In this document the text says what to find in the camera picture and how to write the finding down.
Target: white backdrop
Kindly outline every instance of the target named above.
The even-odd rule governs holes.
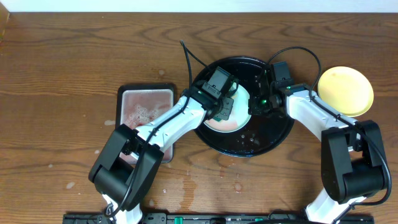
[[[0,0],[10,12],[398,12],[398,0]]]

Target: round yellow disc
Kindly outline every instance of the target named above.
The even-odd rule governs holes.
[[[369,80],[349,67],[334,67],[318,82],[319,97],[347,116],[359,116],[372,106],[373,89]]]

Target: black plate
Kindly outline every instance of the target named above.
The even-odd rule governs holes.
[[[254,76],[260,75],[266,65],[262,60],[251,57],[230,57],[218,60],[209,65],[211,68],[220,66],[230,74],[239,78],[239,84],[249,94],[258,94],[258,83]],[[203,69],[194,81],[208,80],[210,73]],[[270,117],[251,116],[249,122],[241,129],[232,133],[219,133],[201,124],[195,132],[207,145],[230,156],[258,156],[278,146],[290,133],[294,120],[280,113]]]

